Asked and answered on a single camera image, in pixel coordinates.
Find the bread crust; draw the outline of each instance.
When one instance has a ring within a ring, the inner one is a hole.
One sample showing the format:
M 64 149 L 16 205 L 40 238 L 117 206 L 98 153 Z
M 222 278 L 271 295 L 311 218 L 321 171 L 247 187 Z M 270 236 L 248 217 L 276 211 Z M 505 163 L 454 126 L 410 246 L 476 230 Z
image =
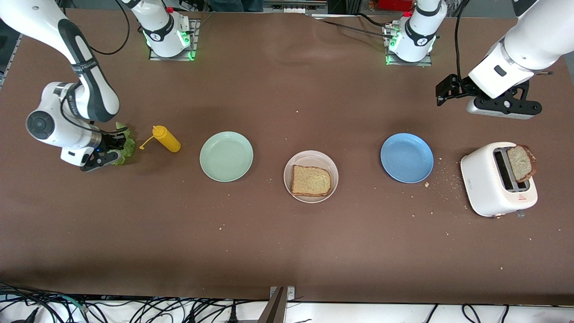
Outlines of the bread crust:
M 530 148 L 527 145 L 516 145 L 516 147 L 522 147 L 522 149 L 524 149 L 524 151 L 526 152 L 526 155 L 528 156 L 528 159 L 530 160 L 530 166 L 532 168 L 532 170 L 526 174 L 523 178 L 520 179 L 516 179 L 517 183 L 524 183 L 525 181 L 529 180 L 532 175 L 536 174 L 536 172 L 538 171 L 538 167 L 536 165 L 536 157 L 534 157 L 534 154 L 532 154 L 532 151 L 530 150 Z
M 295 166 L 297 166 L 297 167 L 302 167 L 302 168 L 317 168 L 318 170 L 324 170 L 324 171 L 326 171 L 326 172 L 329 174 L 329 178 L 330 178 L 330 181 L 329 181 L 329 189 L 327 190 L 327 192 L 324 193 L 324 194 L 306 194 L 306 193 L 296 193 L 296 192 L 294 192 L 294 191 L 293 191 L 293 186 L 294 186 L 294 183 L 295 183 Z M 331 174 L 329 173 L 329 171 L 327 171 L 327 170 L 324 169 L 324 168 L 315 167 L 315 166 L 293 165 L 292 174 L 293 174 L 293 176 L 291 176 L 291 177 L 292 177 L 292 178 L 291 178 L 291 194 L 293 194 L 293 196 L 326 197 L 326 196 L 329 195 L 329 193 L 331 192 L 331 184 L 332 184 L 333 179 L 331 178 Z

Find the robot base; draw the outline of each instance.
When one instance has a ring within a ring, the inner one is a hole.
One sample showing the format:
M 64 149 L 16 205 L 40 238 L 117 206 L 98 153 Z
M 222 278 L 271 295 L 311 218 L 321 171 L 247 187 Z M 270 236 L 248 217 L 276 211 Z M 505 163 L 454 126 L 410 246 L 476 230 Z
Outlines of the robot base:
M 393 36 L 397 35 L 397 32 L 400 29 L 400 22 L 398 20 L 394 20 L 391 24 L 387 24 L 385 27 L 382 28 L 383 34 L 390 34 Z M 426 56 L 421 59 L 420 61 L 410 62 L 406 60 L 402 60 L 395 54 L 392 50 L 390 50 L 391 42 L 395 41 L 395 39 L 385 38 L 385 53 L 386 53 L 386 62 L 387 65 L 401 65 L 401 66 L 432 66 L 431 62 L 431 53 L 426 54 Z
M 149 60 L 167 60 L 167 61 L 193 61 L 197 51 L 197 42 L 199 41 L 199 19 L 185 20 L 181 40 L 189 44 L 179 54 L 172 57 L 162 57 L 157 55 L 150 47 Z

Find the white floor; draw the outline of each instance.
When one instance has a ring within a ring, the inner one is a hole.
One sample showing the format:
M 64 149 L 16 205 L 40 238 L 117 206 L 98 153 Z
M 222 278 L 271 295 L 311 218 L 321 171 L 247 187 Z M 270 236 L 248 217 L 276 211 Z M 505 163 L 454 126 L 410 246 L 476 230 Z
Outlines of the white floor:
M 108 305 L 120 305 L 124 301 L 99 302 Z M 165 308 L 173 302 L 163 302 L 158 307 Z M 0 303 L 0 309 L 9 303 Z M 184 308 L 170 311 L 173 317 L 163 315 L 153 320 L 153 323 L 181 322 L 189 313 L 193 303 L 188 303 Z M 231 302 L 220 302 L 222 305 Z M 266 302 L 254 302 L 237 306 L 237 317 L 239 320 L 257 320 Z M 68 319 L 68 312 L 62 305 L 52 306 L 65 321 Z M 118 307 L 106 307 L 100 305 L 99 308 L 105 314 L 109 323 L 128 323 L 138 309 L 142 307 L 140 303 L 128 303 Z M 422 323 L 427 319 L 433 305 L 411 305 L 411 304 L 359 304 L 359 303 L 288 303 L 285 323 L 297 323 L 311 319 L 310 323 Z M 0 322 L 10 323 L 15 320 L 24 320 L 28 314 L 36 308 L 26 306 L 23 302 L 10 306 L 0 312 Z M 94 316 L 101 315 L 93 308 L 89 307 L 88 320 L 92 323 L 98 322 Z M 476 305 L 474 306 L 482 323 L 499 323 L 504 313 L 504 306 Z M 205 317 L 217 307 L 206 310 L 196 320 L 200 323 Z M 217 323 L 225 323 L 229 318 L 230 310 L 225 310 L 215 320 Z M 148 322 L 158 311 L 147 312 L 138 322 Z M 467 314 L 474 320 L 474 316 L 467 309 Z M 203 322 L 210 323 L 214 316 L 209 316 Z M 79 311 L 73 313 L 73 321 L 83 323 L 84 319 Z M 511 306 L 505 323 L 569 323 L 574 321 L 574 308 L 571 307 L 540 307 L 540 306 Z M 431 322 L 433 323 L 469 323 L 462 315 L 460 305 L 440 305 Z M 42 307 L 38 311 L 35 323 L 53 323 L 51 315 Z

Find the plate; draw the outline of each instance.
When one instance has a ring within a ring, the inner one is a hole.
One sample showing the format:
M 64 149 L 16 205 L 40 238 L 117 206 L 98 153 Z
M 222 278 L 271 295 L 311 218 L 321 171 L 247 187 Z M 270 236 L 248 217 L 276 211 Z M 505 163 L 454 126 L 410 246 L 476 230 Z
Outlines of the plate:
M 331 176 L 331 191 L 327 196 L 323 197 L 305 197 L 305 196 L 295 196 L 291 193 L 291 184 L 293 183 L 293 165 L 298 166 L 315 166 L 322 168 L 329 172 Z M 303 151 L 295 156 L 291 157 L 285 165 L 285 170 L 283 171 L 283 181 L 285 182 L 285 188 L 292 197 L 298 199 L 301 202 L 305 203 L 319 203 L 328 199 L 335 189 L 337 188 L 337 184 L 339 183 L 339 171 L 337 170 L 337 166 L 329 156 L 325 155 L 319 151 Z
M 381 163 L 399 182 L 418 183 L 431 174 L 435 161 L 423 139 L 410 133 L 397 133 L 383 144 Z
M 203 172 L 218 182 L 232 182 L 245 175 L 253 162 L 249 140 L 237 132 L 220 132 L 209 138 L 199 154 Z

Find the lettuce leaf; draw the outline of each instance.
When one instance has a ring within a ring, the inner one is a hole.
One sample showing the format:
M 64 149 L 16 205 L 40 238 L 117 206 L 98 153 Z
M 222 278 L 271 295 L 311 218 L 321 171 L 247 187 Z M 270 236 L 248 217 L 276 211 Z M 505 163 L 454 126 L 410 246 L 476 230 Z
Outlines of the lettuce leaf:
M 116 129 L 121 129 L 125 127 L 125 125 L 116 122 L 115 127 Z M 135 151 L 135 140 L 129 137 L 131 134 L 130 129 L 127 129 L 122 133 L 126 136 L 126 142 L 123 144 L 122 150 L 114 150 L 115 152 L 119 153 L 121 157 L 116 161 L 112 161 L 112 165 L 123 165 L 126 162 L 126 158 L 131 157 Z

